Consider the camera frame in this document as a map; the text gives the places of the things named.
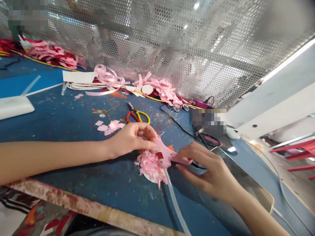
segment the finger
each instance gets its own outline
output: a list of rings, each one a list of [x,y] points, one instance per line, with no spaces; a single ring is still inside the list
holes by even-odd
[[[177,156],[182,158],[186,157],[188,159],[193,159],[194,161],[202,164],[204,167],[206,167],[208,170],[212,170],[213,162],[214,160],[211,159],[209,156],[202,153],[199,149],[195,148],[182,148],[177,153]]]
[[[153,138],[146,130],[139,130],[137,136],[144,136],[147,140],[155,143],[155,138]]]
[[[158,135],[155,132],[155,130],[152,128],[151,125],[148,125],[148,123],[137,122],[136,125],[138,126],[138,130],[145,130],[145,131],[147,131],[153,138],[157,138],[158,137]]]
[[[193,185],[197,186],[201,190],[205,192],[209,192],[210,183],[206,182],[202,178],[200,178],[198,175],[190,172],[185,166],[177,164],[176,167],[180,170],[180,172],[183,174],[183,176],[191,182]]]
[[[151,150],[155,145],[156,144],[151,141],[137,139],[135,141],[134,149]]]
[[[184,147],[183,150],[188,150],[191,148],[199,150],[200,152],[202,152],[203,154],[207,155],[210,158],[213,158],[213,159],[221,158],[220,156],[214,154],[213,152],[211,152],[210,150],[205,148],[203,145],[196,143],[196,142],[192,142],[190,145]]]

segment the fluorescent light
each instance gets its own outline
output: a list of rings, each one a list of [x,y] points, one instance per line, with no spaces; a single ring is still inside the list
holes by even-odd
[[[236,151],[236,148],[235,147],[231,147],[231,148],[228,149],[228,151],[229,152],[234,152],[234,151]]]
[[[199,7],[199,3],[196,3],[196,4],[194,5],[194,9],[196,10],[198,7]]]
[[[307,44],[305,44],[303,47],[301,47],[297,52],[295,52],[292,56],[290,56],[288,59],[286,59],[282,64],[280,64],[278,67],[276,67],[273,71],[271,71],[269,74],[267,74],[262,80],[262,82],[266,82],[268,79],[270,79],[272,76],[277,74],[279,71],[281,71],[285,66],[287,66],[290,62],[292,62],[295,58],[297,58],[299,55],[301,55],[304,51],[306,51],[310,46],[312,46],[315,43],[315,39],[309,41]]]

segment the white wall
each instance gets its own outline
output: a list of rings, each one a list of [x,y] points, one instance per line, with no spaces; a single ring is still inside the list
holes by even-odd
[[[315,112],[314,43],[227,112],[228,120],[247,140]]]

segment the red stool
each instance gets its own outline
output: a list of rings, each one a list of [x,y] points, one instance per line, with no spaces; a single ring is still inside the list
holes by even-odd
[[[304,152],[301,152],[299,154],[291,155],[285,157],[286,159],[289,159],[290,161],[294,160],[300,160],[300,159],[305,159],[308,157],[315,157],[315,139],[306,141],[304,143],[299,143],[291,146],[286,146],[286,147],[280,147],[276,148],[274,150],[271,150],[269,152],[277,152],[277,151],[285,151],[285,150],[290,150],[294,148],[303,148],[305,149]]]
[[[269,152],[285,151],[285,150],[290,150],[294,148],[303,148],[305,149],[305,151],[295,154],[295,155],[287,156],[285,157],[286,159],[290,161],[294,161],[294,160],[300,160],[300,159],[305,159],[309,157],[315,157],[315,139],[306,141],[304,143],[291,145],[291,146],[280,147],[280,148],[271,150]],[[293,172],[293,171],[311,170],[311,169],[315,169],[315,165],[290,168],[290,169],[287,169],[287,171]],[[315,175],[310,176],[308,179],[310,180],[315,179]]]

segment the white cable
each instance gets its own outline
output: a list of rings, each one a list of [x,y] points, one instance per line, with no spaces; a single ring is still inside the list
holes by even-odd
[[[181,226],[183,227],[183,230],[185,232],[185,235],[186,236],[191,236],[190,232],[189,232],[189,229],[186,225],[186,222],[184,220],[184,217],[183,215],[181,214],[180,212],[180,209],[179,209],[179,206],[178,206],[178,203],[177,203],[177,200],[176,200],[176,197],[175,197],[175,193],[174,193],[174,189],[173,189],[173,186],[172,186],[172,183],[171,183],[171,180],[170,180],[170,176],[168,175],[168,172],[167,172],[167,169],[163,169],[164,170],[164,173],[165,173],[165,176],[166,176],[166,180],[167,180],[167,184],[168,184],[168,189],[170,190],[170,194],[171,194],[171,198],[172,198],[172,201],[173,201],[173,205],[174,205],[174,208],[175,208],[175,211],[176,211],[176,214],[177,214],[177,217],[180,221],[180,224]]]
[[[292,226],[289,224],[289,222],[283,217],[283,215],[276,209],[276,208],[273,208],[272,209],[273,210],[273,212],[278,216],[278,217],[280,217],[288,226],[289,226],[289,228],[292,230],[292,232],[296,235],[296,236],[299,236],[298,234],[297,234],[297,232],[295,232],[295,230],[292,228]]]
[[[37,82],[37,80],[39,80],[39,78],[40,78],[40,75],[37,76],[37,77],[27,86],[27,88],[23,91],[23,93],[21,94],[21,96],[25,96],[25,95],[28,93],[28,91],[34,86],[34,84]]]
[[[251,146],[255,147],[259,152],[261,152],[261,154],[264,155],[264,157],[267,159],[267,161],[269,161],[269,163],[272,165],[272,167],[275,169],[275,172],[277,173],[277,176],[279,178],[279,185],[280,185],[280,189],[281,189],[281,193],[283,195],[283,198],[285,199],[286,203],[289,205],[289,207],[291,208],[291,210],[294,212],[294,214],[298,217],[298,219],[302,222],[302,224],[305,226],[305,228],[308,230],[308,232],[314,236],[314,234],[311,232],[311,230],[307,227],[307,225],[304,223],[304,221],[301,219],[301,217],[296,213],[296,211],[293,209],[293,207],[291,206],[291,204],[289,203],[288,199],[286,198],[286,195],[284,193],[283,190],[283,186],[282,186],[282,180],[281,177],[279,175],[279,172],[277,171],[276,167],[274,166],[274,164],[268,159],[268,157],[266,157],[266,155],[260,151],[255,145],[245,141],[246,143],[250,144]]]

